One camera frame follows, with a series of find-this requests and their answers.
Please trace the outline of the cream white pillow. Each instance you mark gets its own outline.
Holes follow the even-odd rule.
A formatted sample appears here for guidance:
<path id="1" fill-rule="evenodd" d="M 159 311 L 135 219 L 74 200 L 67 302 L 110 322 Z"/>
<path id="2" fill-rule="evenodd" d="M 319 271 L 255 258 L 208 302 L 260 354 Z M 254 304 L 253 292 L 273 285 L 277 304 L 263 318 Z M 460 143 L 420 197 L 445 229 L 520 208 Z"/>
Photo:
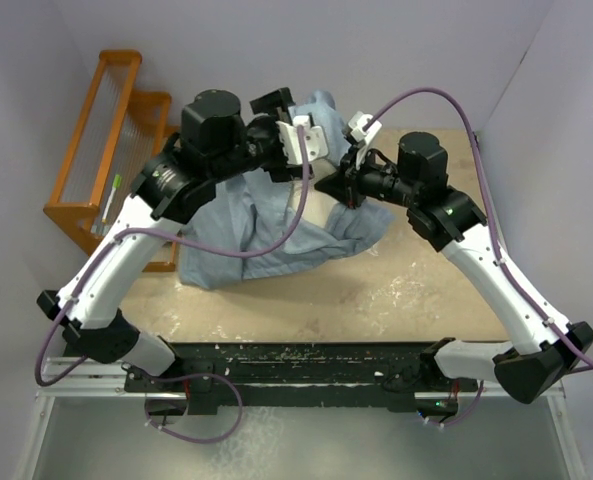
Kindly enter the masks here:
<path id="1" fill-rule="evenodd" d="M 291 190 L 288 196 L 287 206 L 296 211 L 302 197 L 302 182 L 294 181 L 291 183 Z M 344 209 L 344 206 L 331 196 L 317 191 L 312 185 L 308 187 L 305 195 L 305 206 L 301 215 L 304 221 L 307 221 L 319 228 L 325 228 L 329 220 L 338 209 Z"/>

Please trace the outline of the green beige blue pillowcase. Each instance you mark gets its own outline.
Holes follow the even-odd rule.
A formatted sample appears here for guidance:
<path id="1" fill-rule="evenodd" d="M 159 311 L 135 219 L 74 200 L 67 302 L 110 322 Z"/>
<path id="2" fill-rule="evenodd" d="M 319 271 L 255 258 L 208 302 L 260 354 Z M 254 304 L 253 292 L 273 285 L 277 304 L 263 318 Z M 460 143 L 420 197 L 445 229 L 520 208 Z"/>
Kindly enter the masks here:
<path id="1" fill-rule="evenodd" d="M 219 184 L 215 199 L 183 230 L 201 247 L 181 248 L 180 282 L 215 290 L 311 270 L 369 250 L 394 220 L 387 208 L 365 201 L 356 210 L 343 205 L 319 228 L 301 218 L 308 189 L 302 187 L 296 211 L 287 206 L 292 182 L 274 183 L 255 170 Z"/>

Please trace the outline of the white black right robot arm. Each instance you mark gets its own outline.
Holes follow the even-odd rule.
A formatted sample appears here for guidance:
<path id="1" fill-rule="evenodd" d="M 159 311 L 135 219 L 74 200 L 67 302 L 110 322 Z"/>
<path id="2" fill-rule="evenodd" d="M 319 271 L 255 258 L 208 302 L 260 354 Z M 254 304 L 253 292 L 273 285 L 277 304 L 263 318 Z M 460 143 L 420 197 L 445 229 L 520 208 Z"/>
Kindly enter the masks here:
<path id="1" fill-rule="evenodd" d="M 499 245 L 476 203 L 448 183 L 448 153 L 426 132 L 403 135 L 395 161 L 371 148 L 362 164 L 351 146 L 338 170 L 316 190 L 358 208 L 373 198 L 406 208 L 414 232 L 471 282 L 501 321 L 504 343 L 445 338 L 421 355 L 421 380 L 443 391 L 455 379 L 498 383 L 514 400 L 530 404 L 571 372 L 576 350 L 593 343 L 593 329 L 570 322 L 524 277 Z"/>

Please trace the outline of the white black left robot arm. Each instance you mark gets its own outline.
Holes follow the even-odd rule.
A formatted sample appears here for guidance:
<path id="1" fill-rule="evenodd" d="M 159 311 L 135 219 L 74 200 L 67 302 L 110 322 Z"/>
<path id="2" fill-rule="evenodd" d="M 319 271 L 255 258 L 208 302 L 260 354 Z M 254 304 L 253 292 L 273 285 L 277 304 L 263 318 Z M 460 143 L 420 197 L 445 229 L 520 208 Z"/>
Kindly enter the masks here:
<path id="1" fill-rule="evenodd" d="M 262 169 L 275 182 L 307 181 L 325 156 L 323 130 L 309 114 L 294 116 L 287 88 L 251 101 L 250 123 L 239 98 L 206 90 L 184 106 L 180 130 L 135 177 L 109 232 L 75 277 L 37 304 L 79 355 L 125 362 L 160 392 L 178 387 L 182 362 L 165 340 L 127 321 L 120 304 L 155 253 L 177 238 L 219 183 Z"/>

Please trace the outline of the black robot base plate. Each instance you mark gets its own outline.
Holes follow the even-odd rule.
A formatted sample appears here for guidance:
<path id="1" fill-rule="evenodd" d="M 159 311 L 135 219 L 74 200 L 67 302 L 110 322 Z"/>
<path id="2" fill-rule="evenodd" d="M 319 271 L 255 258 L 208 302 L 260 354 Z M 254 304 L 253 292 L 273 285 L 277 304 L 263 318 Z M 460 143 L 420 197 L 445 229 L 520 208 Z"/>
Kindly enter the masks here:
<path id="1" fill-rule="evenodd" d="M 221 406 L 384 408 L 451 416 L 455 397 L 478 388 L 428 365 L 431 342 L 177 343 L 180 358 L 163 380 L 127 370 L 125 389 L 152 397 L 177 394 L 188 411 Z"/>

